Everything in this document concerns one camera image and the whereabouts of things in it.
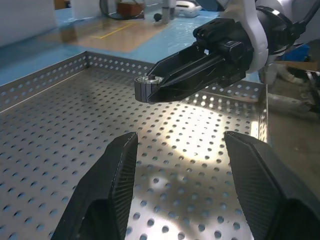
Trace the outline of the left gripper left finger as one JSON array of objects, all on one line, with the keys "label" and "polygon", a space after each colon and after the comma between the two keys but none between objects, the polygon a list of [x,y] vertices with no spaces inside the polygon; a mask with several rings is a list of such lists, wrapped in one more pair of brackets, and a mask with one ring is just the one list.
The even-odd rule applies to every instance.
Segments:
[{"label": "left gripper left finger", "polygon": [[54,240],[123,240],[135,182],[138,135],[108,144],[77,184],[52,235]]}]

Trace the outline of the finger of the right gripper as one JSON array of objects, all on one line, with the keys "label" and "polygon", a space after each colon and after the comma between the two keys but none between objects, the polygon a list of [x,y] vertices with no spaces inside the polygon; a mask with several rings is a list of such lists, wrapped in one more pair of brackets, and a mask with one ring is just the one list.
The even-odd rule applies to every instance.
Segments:
[{"label": "finger of the right gripper", "polygon": [[209,54],[171,71],[151,93],[152,102],[180,101],[218,82],[226,72],[226,60]]},{"label": "finger of the right gripper", "polygon": [[192,44],[172,55],[159,60],[150,70],[149,75],[165,77],[177,71],[184,65],[193,63],[205,56],[205,49],[197,44]]}]

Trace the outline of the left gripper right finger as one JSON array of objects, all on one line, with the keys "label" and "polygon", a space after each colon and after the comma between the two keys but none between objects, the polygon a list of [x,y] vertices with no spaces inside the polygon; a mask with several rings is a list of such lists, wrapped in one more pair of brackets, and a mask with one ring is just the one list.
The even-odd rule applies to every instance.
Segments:
[{"label": "left gripper right finger", "polygon": [[320,200],[265,142],[226,131],[235,190],[256,240],[318,240]]}]

